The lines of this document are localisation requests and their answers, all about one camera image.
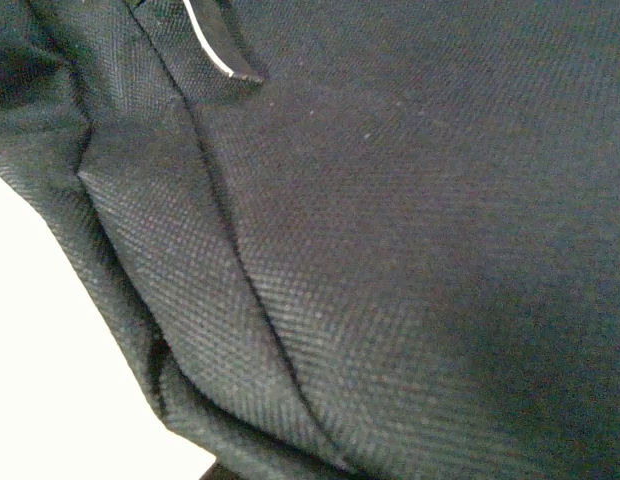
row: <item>black bag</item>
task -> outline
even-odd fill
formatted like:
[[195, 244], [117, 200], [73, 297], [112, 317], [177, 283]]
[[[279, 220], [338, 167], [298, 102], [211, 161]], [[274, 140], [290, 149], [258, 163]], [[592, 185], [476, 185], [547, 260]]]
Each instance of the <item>black bag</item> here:
[[0, 0], [0, 176], [165, 425], [246, 479], [620, 478], [620, 0], [211, 5], [247, 75], [181, 0]]

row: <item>black fabric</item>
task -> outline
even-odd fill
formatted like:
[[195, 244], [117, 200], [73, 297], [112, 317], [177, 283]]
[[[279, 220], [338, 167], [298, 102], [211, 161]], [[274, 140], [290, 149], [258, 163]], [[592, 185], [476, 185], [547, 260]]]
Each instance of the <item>black fabric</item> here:
[[263, 86], [178, 0], [0, 0], [0, 175], [161, 420], [246, 479], [620, 478], [620, 0], [220, 6]]

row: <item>white surface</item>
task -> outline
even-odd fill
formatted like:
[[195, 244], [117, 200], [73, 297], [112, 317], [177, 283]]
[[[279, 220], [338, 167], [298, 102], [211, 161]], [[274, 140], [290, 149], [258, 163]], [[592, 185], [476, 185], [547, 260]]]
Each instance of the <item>white surface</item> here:
[[0, 480], [198, 480], [213, 462], [154, 416], [46, 224], [0, 180]]

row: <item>zipper pull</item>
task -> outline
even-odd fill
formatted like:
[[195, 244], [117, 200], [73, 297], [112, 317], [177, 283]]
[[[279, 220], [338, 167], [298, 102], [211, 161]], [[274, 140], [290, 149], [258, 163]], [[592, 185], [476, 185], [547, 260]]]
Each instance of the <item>zipper pull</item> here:
[[204, 52], [228, 78], [263, 83], [235, 47], [215, 0], [183, 0], [190, 23]]

